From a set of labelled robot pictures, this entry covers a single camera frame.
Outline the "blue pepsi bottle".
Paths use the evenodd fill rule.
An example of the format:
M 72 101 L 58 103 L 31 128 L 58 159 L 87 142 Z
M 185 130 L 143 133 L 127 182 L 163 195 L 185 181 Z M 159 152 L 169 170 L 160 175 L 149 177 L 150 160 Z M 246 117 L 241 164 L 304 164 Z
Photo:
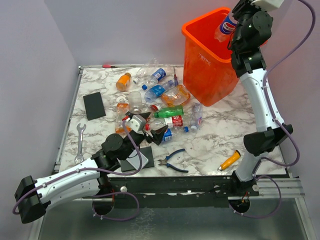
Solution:
M 163 135 L 162 142 L 169 142 L 173 139 L 173 137 L 174 137 L 174 133 L 172 132 L 172 130 L 167 129 Z
M 214 32 L 214 38 L 220 43 L 228 39 L 231 33 L 235 30 L 238 21 L 234 19 L 232 13 L 229 12 L 224 18 L 221 24 L 216 28 Z

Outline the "red label bottle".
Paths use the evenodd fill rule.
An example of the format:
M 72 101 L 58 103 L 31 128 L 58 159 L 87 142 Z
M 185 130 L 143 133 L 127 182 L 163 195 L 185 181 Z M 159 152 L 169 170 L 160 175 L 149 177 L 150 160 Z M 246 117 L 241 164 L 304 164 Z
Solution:
M 182 127 L 184 125 L 184 120 L 181 115 L 170 116 L 167 118 L 156 118 L 150 123 L 145 125 L 146 131 L 158 130 L 162 127 L 168 126 L 169 129 L 175 127 Z

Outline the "large crushed orange bottle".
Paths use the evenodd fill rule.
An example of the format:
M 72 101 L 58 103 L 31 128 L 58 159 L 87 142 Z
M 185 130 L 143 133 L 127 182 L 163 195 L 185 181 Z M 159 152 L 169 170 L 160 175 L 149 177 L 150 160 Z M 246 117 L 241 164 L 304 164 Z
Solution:
M 174 107 L 179 105 L 184 106 L 188 103 L 190 98 L 190 92 L 185 88 L 184 85 L 181 84 L 170 88 L 161 96 L 161 100 L 168 107 Z

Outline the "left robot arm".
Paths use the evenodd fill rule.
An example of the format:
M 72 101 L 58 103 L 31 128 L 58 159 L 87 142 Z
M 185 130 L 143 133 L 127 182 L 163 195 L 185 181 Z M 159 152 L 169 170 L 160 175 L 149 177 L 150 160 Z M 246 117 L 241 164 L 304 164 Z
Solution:
M 60 203 L 79 198 L 101 199 L 114 197 L 117 191 L 108 176 L 119 175 L 120 161 L 125 161 L 133 152 L 140 157 L 139 145 L 143 141 L 160 145 L 168 129 L 167 125 L 150 132 L 145 131 L 149 112 L 133 114 L 127 112 L 122 119 L 126 136 L 110 134 L 101 144 L 100 150 L 90 158 L 54 175 L 34 179 L 24 177 L 14 194 L 14 215 L 19 215 L 24 224 L 43 217 Z

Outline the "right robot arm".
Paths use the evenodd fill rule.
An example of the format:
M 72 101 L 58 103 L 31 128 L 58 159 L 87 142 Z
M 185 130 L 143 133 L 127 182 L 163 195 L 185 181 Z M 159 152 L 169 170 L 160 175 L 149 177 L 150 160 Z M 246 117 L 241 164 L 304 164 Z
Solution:
M 228 44 L 231 65 L 247 92 L 256 122 L 256 132 L 243 138 L 244 157 L 233 173 L 236 179 L 229 184 L 236 196 L 247 191 L 247 182 L 253 180 L 259 160 L 293 133 L 292 125 L 286 125 L 278 112 L 260 49 L 272 35 L 273 18 L 269 13 L 279 9 L 282 3 L 281 0 L 241 0 L 232 10 L 237 24 Z

